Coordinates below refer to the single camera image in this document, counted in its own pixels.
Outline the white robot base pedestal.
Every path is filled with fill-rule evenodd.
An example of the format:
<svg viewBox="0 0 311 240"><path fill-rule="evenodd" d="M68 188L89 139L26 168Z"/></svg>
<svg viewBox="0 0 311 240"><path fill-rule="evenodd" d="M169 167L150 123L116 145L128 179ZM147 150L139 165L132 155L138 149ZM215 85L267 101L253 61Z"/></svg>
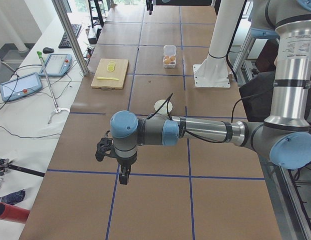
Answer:
<svg viewBox="0 0 311 240"><path fill-rule="evenodd" d="M221 1L207 58L193 66L197 88L230 88L226 60L245 5L245 0Z"/></svg>

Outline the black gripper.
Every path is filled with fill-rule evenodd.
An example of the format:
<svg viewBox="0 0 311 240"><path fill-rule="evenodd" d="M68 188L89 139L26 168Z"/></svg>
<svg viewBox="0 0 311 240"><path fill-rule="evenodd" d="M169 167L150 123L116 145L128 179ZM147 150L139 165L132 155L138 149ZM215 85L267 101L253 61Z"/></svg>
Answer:
<svg viewBox="0 0 311 240"><path fill-rule="evenodd" d="M119 163L119 165L120 165L119 182L122 185L127 185L129 182L129 175L132 164L130 162L122 162Z"/></svg>

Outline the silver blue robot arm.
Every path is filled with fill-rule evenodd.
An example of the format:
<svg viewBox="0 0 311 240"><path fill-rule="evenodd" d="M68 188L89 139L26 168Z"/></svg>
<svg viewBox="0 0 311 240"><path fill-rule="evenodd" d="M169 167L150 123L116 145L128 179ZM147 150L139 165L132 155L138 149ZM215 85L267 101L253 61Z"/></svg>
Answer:
<svg viewBox="0 0 311 240"><path fill-rule="evenodd" d="M304 117L311 86L311 0L256 0L252 13L252 30L279 35L270 115L263 122L229 123L155 113L138 118L119 111L110 120L112 138L97 145L96 159L115 158L121 165L121 184L128 183L138 146L173 146L183 137L233 143L290 170L311 162L311 134Z"/></svg>

